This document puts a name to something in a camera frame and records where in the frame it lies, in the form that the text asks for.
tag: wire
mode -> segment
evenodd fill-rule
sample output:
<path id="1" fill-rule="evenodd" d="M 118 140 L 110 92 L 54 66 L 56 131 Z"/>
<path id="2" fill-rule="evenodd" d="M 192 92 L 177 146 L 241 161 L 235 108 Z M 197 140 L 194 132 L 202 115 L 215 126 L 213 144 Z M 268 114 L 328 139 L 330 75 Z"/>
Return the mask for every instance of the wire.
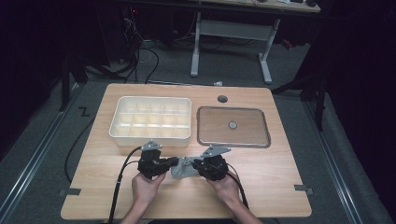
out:
<path id="1" fill-rule="evenodd" d="M 197 13 L 195 12 L 195 13 L 194 13 L 194 17 L 192 18 L 190 30 L 189 30 L 185 35 L 183 35 L 181 38 L 175 39 L 174 42 L 176 42 L 176 41 L 178 41 L 178 40 L 189 39 L 189 38 L 195 36 L 195 35 L 190 35 L 190 36 L 188 36 L 188 35 L 191 33 L 191 30 L 192 30 L 192 27 L 194 26 L 194 22 L 195 22 L 195 18 L 196 18 L 196 17 L 197 17 Z"/>
<path id="2" fill-rule="evenodd" d="M 70 175 L 67 171 L 67 163 L 69 162 L 69 158 L 70 155 L 72 154 L 73 149 L 75 148 L 78 140 L 81 138 L 81 136 L 85 133 L 85 131 L 87 131 L 88 127 L 91 126 L 91 124 L 93 124 L 93 121 L 95 120 L 95 117 L 93 117 L 93 119 L 87 124 L 87 126 L 85 126 L 85 128 L 81 131 L 81 133 L 78 135 L 78 137 L 76 138 L 76 140 L 74 141 L 73 145 L 70 147 L 69 152 L 67 153 L 66 156 L 66 160 L 64 161 L 64 175 L 67 178 L 67 181 L 69 181 L 69 183 L 72 183 L 72 178 L 70 178 Z"/>
<path id="3" fill-rule="evenodd" d="M 233 168 L 233 172 L 236 174 L 236 177 L 238 178 L 238 180 L 240 180 L 240 179 L 239 179 L 239 175 L 238 175 L 238 173 L 236 172 L 235 168 Z"/>
<path id="4" fill-rule="evenodd" d="M 148 49 L 148 51 L 151 51 L 156 57 L 157 57 L 157 63 L 155 64 L 154 69 L 152 69 L 152 71 L 148 74 L 148 76 L 146 77 L 146 81 L 145 84 L 148 84 L 149 82 L 149 78 L 151 77 L 151 75 L 154 73 L 154 71 L 157 69 L 158 64 L 160 63 L 160 57 L 158 57 L 158 54 L 156 52 L 154 52 L 152 49 Z"/>
<path id="5" fill-rule="evenodd" d="M 210 37 L 206 37 L 205 39 L 208 39 L 208 40 L 210 40 L 210 39 L 217 39 L 217 37 L 213 37 L 213 36 L 211 36 L 212 38 L 210 38 Z M 218 49 L 218 48 L 220 48 L 221 46 L 222 46 L 222 44 L 223 44 L 223 42 L 222 42 L 222 40 L 220 39 L 219 40 L 219 44 L 217 45 L 217 46 L 215 46 L 214 48 L 206 48 L 206 47 L 204 47 L 202 44 L 200 44 L 199 46 L 200 46 L 200 48 L 201 49 L 205 49 L 205 50 L 214 50 L 214 49 Z"/>
<path id="6" fill-rule="evenodd" d="M 134 21 L 135 33 L 136 33 L 136 34 L 140 37 L 140 39 L 143 41 L 143 44 L 145 44 L 146 50 L 148 51 L 148 59 L 145 60 L 145 61 L 143 61 L 143 62 L 141 62 L 141 63 L 146 63 L 146 62 L 148 62 L 148 61 L 151 59 L 151 54 L 150 54 L 150 52 L 151 52 L 152 50 L 149 50 L 149 47 L 148 47 L 148 45 L 146 44 L 145 39 L 139 34 L 139 31 L 137 30 L 137 28 L 136 28 L 136 26 L 135 26 L 136 21 L 134 20 L 134 13 L 131 13 L 131 16 L 132 16 L 132 20 Z"/>
<path id="7" fill-rule="evenodd" d="M 110 216 L 108 217 L 108 222 L 109 224 L 113 223 L 113 219 L 114 219 L 114 212 L 116 211 L 116 204 L 117 204 L 117 198 L 119 196 L 119 191 L 120 191 L 120 184 L 121 184 L 121 180 L 122 180 L 122 174 L 123 171 L 125 170 L 125 167 L 127 167 L 129 164 L 131 164 L 133 161 L 128 162 L 128 160 L 132 157 L 132 155 L 134 155 L 134 153 L 139 150 L 141 147 L 137 147 L 134 150 L 132 150 L 129 155 L 127 156 L 127 158 L 125 159 L 124 164 L 122 165 L 122 168 L 120 170 L 120 174 L 119 174 L 119 178 L 117 179 L 117 184 L 116 187 L 114 188 L 114 195 L 113 195 L 113 203 L 111 204 L 111 210 L 110 210 Z"/>
<path id="8" fill-rule="evenodd" d="M 131 69 L 131 72 L 126 76 L 126 78 L 125 78 L 125 80 L 124 80 L 124 83 L 127 83 L 127 82 L 128 82 L 129 77 L 130 77 L 131 74 L 134 72 L 134 84 L 138 84 L 138 83 L 137 83 L 137 62 L 139 62 L 139 57 L 140 57 L 140 50 L 138 49 L 138 50 L 137 50 L 137 57 L 134 57 L 134 58 L 135 58 L 135 61 L 136 61 L 136 64 L 135 64 L 134 68 Z"/>

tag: human hand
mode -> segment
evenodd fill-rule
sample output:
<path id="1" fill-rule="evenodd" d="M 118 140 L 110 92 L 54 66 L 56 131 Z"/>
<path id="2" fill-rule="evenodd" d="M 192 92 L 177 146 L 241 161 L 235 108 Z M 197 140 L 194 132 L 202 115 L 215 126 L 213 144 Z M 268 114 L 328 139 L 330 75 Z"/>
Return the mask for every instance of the human hand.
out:
<path id="1" fill-rule="evenodd" d="M 229 172 L 229 174 L 235 177 L 235 179 L 238 179 L 234 173 Z M 230 176 L 226 175 L 219 181 L 207 179 L 206 182 L 213 187 L 218 198 L 227 205 L 241 202 L 239 198 L 239 187 Z"/>
<path id="2" fill-rule="evenodd" d="M 238 180 L 237 175 L 234 173 L 228 172 L 228 174 Z M 228 206 L 230 211 L 238 219 L 238 223 L 262 224 L 262 222 L 256 218 L 246 206 L 244 206 L 239 198 L 239 186 L 229 175 L 226 175 L 219 181 L 207 179 L 206 182 L 213 187 L 218 198 Z"/>
<path id="3" fill-rule="evenodd" d="M 142 173 L 132 179 L 134 203 L 149 206 L 158 194 L 158 188 L 166 177 L 166 173 L 158 175 L 154 180 L 147 179 Z"/>
<path id="4" fill-rule="evenodd" d="M 158 175 L 154 180 L 147 179 L 142 173 L 137 174 L 132 179 L 132 192 L 134 193 L 134 202 L 129 212 L 125 215 L 121 224 L 137 224 L 146 209 L 154 201 L 158 194 L 158 188 L 166 177 L 166 173 Z"/>

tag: gray carpet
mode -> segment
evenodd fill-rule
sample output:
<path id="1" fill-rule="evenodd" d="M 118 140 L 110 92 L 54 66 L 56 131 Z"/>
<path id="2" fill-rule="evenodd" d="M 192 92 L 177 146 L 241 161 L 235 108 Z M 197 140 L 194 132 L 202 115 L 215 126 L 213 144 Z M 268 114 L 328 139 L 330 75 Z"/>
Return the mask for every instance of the gray carpet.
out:
<path id="1" fill-rule="evenodd" d="M 214 48 L 218 43 L 208 43 L 205 48 Z M 201 54 L 200 75 L 190 77 L 191 48 L 174 45 L 168 48 L 160 43 L 152 48 L 160 57 L 157 70 L 150 80 L 194 85 L 213 85 L 222 81 L 224 86 L 266 87 L 274 89 L 293 80 L 309 46 L 284 49 L 273 45 L 268 64 L 273 76 L 273 84 L 263 82 L 256 51 L 260 42 L 243 47 L 222 44 L 215 50 L 203 50 Z M 137 67 L 139 82 L 156 64 L 156 58 L 144 49 L 141 50 L 140 63 Z M 120 65 L 113 64 L 112 69 Z M 130 77 L 134 83 L 134 74 Z M 37 169 L 18 205 L 6 223 L 100 223 L 103 220 L 63 220 L 60 216 L 64 196 L 59 196 L 69 183 L 64 174 L 64 162 L 69 149 L 81 131 L 94 117 L 106 85 L 115 82 L 105 77 L 90 76 L 90 80 L 80 93 L 75 93 L 76 100 L 64 114 L 60 128 L 49 145 L 44 160 Z M 278 218 L 282 224 L 290 223 L 349 223 L 347 213 L 339 198 L 332 177 L 330 176 L 318 139 L 315 126 L 304 109 L 297 91 L 287 91 L 275 96 L 276 106 L 290 141 L 291 150 L 297 162 L 303 182 L 313 190 L 308 195 L 313 213 L 304 218 Z M 61 88 L 56 86 L 51 98 L 32 116 L 30 124 L 21 135 L 14 148 L 0 162 L 2 179 L 0 202 L 3 202 L 18 180 L 20 174 L 34 154 L 46 130 L 59 115 Z M 334 159 L 345 177 L 351 195 L 359 208 L 362 223 L 392 223 L 387 211 L 377 199 L 370 180 L 365 175 L 353 149 L 347 141 L 344 130 L 339 123 L 329 98 L 326 100 L 324 113 L 324 132 L 328 139 Z M 81 136 L 73 147 L 68 162 L 68 172 L 75 172 L 79 157 L 88 137 L 89 130 Z M 265 223 L 276 223 L 274 219 L 264 218 Z"/>

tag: metal tray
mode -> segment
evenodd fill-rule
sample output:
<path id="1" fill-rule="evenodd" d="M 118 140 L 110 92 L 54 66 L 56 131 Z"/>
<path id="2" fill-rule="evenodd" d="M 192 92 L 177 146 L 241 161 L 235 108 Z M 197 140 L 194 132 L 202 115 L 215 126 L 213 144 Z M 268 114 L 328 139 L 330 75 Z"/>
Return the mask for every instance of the metal tray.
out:
<path id="1" fill-rule="evenodd" d="M 269 147 L 264 113 L 256 108 L 201 106 L 197 112 L 201 145 Z"/>

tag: desk leg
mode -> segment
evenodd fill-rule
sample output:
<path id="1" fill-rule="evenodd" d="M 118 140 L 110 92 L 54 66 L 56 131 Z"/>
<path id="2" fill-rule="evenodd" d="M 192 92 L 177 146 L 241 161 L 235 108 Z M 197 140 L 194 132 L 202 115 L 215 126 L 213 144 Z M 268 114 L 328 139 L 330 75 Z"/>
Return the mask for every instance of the desk leg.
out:
<path id="1" fill-rule="evenodd" d="M 194 52 L 192 54 L 192 62 L 191 62 L 192 77 L 198 77 L 200 33 L 201 33 L 201 12 L 197 12 L 197 22 L 195 28 L 195 46 L 194 46 Z"/>
<path id="2" fill-rule="evenodd" d="M 265 46 L 265 49 L 264 49 L 264 53 L 259 54 L 260 65 L 262 66 L 262 75 L 264 76 L 264 82 L 266 84 L 272 83 L 270 70 L 268 69 L 268 64 L 267 64 L 267 57 L 270 52 L 271 46 L 274 42 L 274 38 L 275 38 L 277 27 L 279 26 L 279 23 L 280 23 L 280 19 L 277 19 L 274 22 L 274 26 L 272 27 L 272 30 L 269 34 L 269 38 L 267 40 L 267 45 Z"/>

